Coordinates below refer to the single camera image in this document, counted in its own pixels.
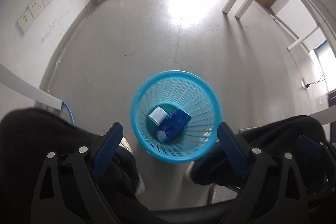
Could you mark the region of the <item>white wall socket panel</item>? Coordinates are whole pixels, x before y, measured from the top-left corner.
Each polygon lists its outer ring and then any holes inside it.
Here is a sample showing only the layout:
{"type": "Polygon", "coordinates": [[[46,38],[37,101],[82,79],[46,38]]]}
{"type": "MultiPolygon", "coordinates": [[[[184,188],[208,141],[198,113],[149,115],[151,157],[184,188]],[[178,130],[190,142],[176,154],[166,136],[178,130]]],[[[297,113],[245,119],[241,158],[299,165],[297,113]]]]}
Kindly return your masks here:
{"type": "Polygon", "coordinates": [[[39,16],[42,10],[49,5],[52,0],[33,0],[25,12],[17,20],[17,25],[25,34],[32,26],[34,20],[39,16]]]}

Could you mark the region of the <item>white small box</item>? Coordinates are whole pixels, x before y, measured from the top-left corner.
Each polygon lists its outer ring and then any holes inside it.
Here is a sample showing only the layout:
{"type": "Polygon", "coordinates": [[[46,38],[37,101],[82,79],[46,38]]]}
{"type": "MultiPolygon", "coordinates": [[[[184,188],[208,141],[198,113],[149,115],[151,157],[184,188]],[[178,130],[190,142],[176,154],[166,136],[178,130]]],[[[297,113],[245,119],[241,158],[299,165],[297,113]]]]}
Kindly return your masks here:
{"type": "Polygon", "coordinates": [[[148,118],[156,125],[159,126],[163,120],[167,118],[168,114],[160,106],[157,106],[149,115],[148,118]]]}

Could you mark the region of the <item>blue snack packet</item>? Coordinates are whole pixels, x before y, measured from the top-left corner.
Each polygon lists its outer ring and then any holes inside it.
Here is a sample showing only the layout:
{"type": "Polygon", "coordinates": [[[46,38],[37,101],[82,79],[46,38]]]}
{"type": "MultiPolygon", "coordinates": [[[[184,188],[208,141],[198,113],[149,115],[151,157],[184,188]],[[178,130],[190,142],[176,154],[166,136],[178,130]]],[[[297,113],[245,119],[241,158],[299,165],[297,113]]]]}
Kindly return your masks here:
{"type": "Polygon", "coordinates": [[[157,139],[161,143],[171,141],[188,125],[190,120],[191,116],[183,110],[172,111],[155,130],[157,139]]]}

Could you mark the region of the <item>blue plastic waste basket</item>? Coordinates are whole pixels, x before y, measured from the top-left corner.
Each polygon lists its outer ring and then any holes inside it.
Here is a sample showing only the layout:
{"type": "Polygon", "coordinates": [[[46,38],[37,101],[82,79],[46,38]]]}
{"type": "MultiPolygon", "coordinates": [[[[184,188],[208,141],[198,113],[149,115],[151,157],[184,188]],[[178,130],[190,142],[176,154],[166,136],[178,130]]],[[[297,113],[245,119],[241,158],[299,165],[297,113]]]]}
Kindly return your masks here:
{"type": "Polygon", "coordinates": [[[140,145],[169,163],[201,158],[217,141],[222,108],[200,77],[165,71],[150,77],[135,93],[130,121],[140,145]]]}

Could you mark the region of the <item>person's black trouser legs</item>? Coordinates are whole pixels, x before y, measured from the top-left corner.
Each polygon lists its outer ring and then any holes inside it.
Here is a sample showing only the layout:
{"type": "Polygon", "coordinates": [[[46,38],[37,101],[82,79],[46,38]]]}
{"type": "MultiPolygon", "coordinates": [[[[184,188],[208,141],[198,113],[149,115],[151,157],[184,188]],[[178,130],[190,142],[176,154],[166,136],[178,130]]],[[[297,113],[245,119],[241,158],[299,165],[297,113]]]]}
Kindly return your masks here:
{"type": "Polygon", "coordinates": [[[217,133],[186,177],[236,197],[151,211],[122,125],[99,136],[41,109],[12,111],[1,120],[1,223],[335,223],[335,145],[318,120],[237,135],[223,122],[217,133]]]}

